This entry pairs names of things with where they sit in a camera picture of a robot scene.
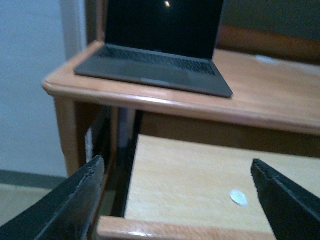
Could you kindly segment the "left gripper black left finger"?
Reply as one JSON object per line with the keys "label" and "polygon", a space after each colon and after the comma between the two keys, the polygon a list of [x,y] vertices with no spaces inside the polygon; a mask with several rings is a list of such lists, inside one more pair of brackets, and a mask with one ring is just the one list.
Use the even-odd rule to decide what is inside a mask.
{"label": "left gripper black left finger", "polygon": [[105,174],[96,156],[30,208],[1,226],[2,240],[84,240],[92,224]]}

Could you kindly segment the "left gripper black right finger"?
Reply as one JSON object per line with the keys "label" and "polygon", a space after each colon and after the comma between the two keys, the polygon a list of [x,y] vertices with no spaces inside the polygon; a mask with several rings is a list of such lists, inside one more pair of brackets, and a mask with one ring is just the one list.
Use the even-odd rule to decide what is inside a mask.
{"label": "left gripper black right finger", "polygon": [[319,197],[260,159],[253,159],[250,172],[277,240],[320,238]]}

